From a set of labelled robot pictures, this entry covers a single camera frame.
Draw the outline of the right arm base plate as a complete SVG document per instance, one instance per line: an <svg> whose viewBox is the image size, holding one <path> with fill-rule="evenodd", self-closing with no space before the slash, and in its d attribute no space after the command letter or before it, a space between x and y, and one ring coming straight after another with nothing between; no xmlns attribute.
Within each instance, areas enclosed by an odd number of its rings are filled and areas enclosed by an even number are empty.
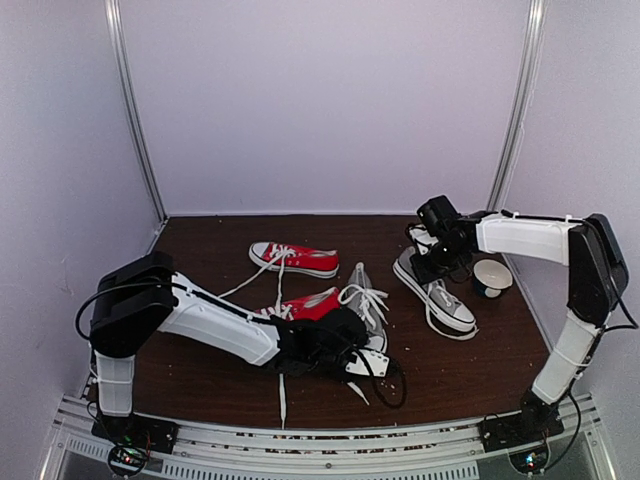
<svg viewBox="0 0 640 480"><path fill-rule="evenodd" d="M542 427L526 426L521 413L504 416L489 414L478 424L479 435L485 453L514 449L531 443L543 443L548 437L564 432L559 418Z"/></svg>

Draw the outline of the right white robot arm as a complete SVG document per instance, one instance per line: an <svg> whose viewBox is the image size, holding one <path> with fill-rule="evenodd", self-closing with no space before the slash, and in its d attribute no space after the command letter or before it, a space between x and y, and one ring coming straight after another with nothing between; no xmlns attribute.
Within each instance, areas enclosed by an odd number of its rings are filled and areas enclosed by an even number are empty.
<svg viewBox="0 0 640 480"><path fill-rule="evenodd" d="M629 271L608 218L597 213L556 218L486 210L463 215L444 195L428 200L417 215L428 242L415 246L407 264L420 287L432 289L479 252L531 257L568 268L565 325L512 423L519 440L535 440L587 368L609 330L611 313L624 305Z"/></svg>

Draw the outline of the grey sneaker with laces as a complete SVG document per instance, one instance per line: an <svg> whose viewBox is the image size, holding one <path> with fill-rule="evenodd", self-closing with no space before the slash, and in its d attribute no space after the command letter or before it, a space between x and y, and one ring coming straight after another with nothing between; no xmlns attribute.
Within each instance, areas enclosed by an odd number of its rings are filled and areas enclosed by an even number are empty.
<svg viewBox="0 0 640 480"><path fill-rule="evenodd" d="M354 311L364 322L368 338L366 347L382 354L385 354L388 349L385 330L387 325L385 313L389 311L385 303L387 298L387 292L373 287L363 262L355 265L347 285L338 296L340 305Z"/></svg>

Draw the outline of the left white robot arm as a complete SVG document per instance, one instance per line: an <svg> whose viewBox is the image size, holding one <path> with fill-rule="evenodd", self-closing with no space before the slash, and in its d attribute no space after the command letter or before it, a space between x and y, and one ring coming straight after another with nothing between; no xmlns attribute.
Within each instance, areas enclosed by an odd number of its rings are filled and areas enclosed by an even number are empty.
<svg viewBox="0 0 640 480"><path fill-rule="evenodd" d="M250 311L193 283L171 256L148 254L105 275L79 308L95 358L97 412L123 444L137 442L144 424L133 414L135 357L156 332L190 338L280 376L322 371L338 376L384 375L383 356L368 349L364 322L341 305L339 291Z"/></svg>

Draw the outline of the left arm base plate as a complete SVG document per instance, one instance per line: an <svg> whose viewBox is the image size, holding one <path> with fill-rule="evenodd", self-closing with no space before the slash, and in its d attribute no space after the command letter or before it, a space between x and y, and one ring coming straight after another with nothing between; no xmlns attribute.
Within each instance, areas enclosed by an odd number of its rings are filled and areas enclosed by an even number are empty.
<svg viewBox="0 0 640 480"><path fill-rule="evenodd" d="M93 422L91 433L118 444L171 454L178 430L175 422L132 414L128 417L102 416Z"/></svg>

